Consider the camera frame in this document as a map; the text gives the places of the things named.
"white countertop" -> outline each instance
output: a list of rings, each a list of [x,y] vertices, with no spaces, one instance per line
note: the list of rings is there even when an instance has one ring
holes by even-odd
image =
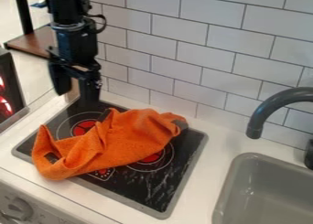
[[[102,99],[130,109],[151,108],[108,92],[102,94]],[[0,179],[52,206],[62,208],[86,223],[113,224],[115,220],[123,224],[211,224],[211,214],[221,186],[231,161],[237,155],[256,152],[303,166],[303,151],[263,139],[254,141],[243,133],[186,117],[190,127],[205,132],[210,140],[171,217],[166,220],[154,219],[68,180],[48,181],[38,174],[33,165],[11,155],[14,146],[65,106],[62,97],[54,98],[1,135],[0,167],[3,170],[0,170]]]

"gray sink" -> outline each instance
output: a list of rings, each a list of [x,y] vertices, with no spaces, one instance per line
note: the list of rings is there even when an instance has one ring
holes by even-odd
[[[312,224],[313,172],[259,154],[236,157],[213,224]]]

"induction hob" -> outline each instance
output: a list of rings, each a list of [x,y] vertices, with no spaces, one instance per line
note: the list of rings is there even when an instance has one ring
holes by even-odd
[[[126,109],[99,101],[82,107],[74,102],[47,124],[55,139],[83,135],[107,108]],[[31,163],[37,132],[16,146],[13,155]],[[183,187],[208,140],[205,133],[184,130],[161,152],[127,166],[102,169],[70,181],[110,197],[157,219],[173,211]]]

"towel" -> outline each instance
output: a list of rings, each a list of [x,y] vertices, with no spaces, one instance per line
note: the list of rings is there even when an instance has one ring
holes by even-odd
[[[151,109],[110,109],[103,116],[85,135],[58,141],[47,126],[40,126],[32,151],[39,173],[48,179],[62,180],[129,165],[158,153],[188,126],[181,116]]]

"gray faucet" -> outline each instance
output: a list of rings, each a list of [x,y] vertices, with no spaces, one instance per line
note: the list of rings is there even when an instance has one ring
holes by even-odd
[[[276,110],[295,102],[313,102],[313,88],[294,88],[281,91],[264,101],[252,115],[246,135],[259,139],[266,119]]]

